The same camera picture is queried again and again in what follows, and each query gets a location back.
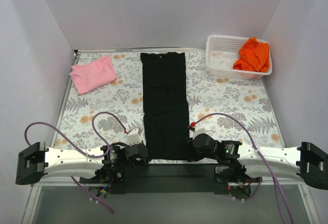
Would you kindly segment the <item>black t shirt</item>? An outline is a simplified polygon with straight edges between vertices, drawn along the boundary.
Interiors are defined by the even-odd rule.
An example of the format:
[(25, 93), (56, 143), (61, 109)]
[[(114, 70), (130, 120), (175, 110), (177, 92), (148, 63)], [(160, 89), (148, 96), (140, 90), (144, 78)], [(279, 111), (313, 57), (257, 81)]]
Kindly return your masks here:
[(141, 53), (143, 122), (152, 159), (189, 156), (189, 105), (184, 53)]

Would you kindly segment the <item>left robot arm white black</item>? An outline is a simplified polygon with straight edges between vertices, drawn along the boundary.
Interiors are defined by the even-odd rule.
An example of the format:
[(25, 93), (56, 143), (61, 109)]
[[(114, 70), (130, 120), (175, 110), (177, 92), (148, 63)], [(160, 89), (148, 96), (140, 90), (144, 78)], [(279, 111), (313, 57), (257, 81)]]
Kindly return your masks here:
[(79, 177), (91, 184), (122, 183), (126, 166), (147, 163), (147, 147), (115, 143), (84, 150), (62, 150), (37, 142), (18, 154), (15, 183), (32, 185), (49, 177)]

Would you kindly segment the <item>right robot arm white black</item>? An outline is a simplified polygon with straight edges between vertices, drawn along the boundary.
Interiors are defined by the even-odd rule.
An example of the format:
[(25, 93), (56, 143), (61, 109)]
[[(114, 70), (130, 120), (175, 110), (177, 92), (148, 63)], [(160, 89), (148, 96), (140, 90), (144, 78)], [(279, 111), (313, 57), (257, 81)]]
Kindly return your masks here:
[(327, 153), (310, 142), (302, 142), (299, 147), (260, 147), (255, 150), (239, 141), (218, 141), (201, 133), (188, 144), (192, 161), (208, 158), (219, 164), (216, 176), (223, 182), (275, 176), (327, 190)]

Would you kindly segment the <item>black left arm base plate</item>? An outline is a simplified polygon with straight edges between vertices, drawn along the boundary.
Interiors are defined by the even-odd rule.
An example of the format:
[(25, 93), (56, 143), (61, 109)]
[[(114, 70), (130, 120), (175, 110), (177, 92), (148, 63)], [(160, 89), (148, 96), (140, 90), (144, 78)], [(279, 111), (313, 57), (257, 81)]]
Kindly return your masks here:
[(107, 169), (100, 169), (95, 172), (95, 176), (90, 179), (81, 177), (79, 182), (81, 184), (120, 184), (123, 183), (125, 176), (124, 168), (109, 167)]

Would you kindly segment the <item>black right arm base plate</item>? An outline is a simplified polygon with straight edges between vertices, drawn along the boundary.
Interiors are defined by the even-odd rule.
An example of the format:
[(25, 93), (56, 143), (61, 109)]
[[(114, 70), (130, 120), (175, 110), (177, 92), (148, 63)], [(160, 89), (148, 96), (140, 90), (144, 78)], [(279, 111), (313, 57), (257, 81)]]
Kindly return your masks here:
[(261, 182), (261, 177), (250, 178), (244, 171), (234, 170), (226, 166), (217, 166), (214, 169), (214, 177), (217, 183), (237, 184), (246, 186), (250, 183)]

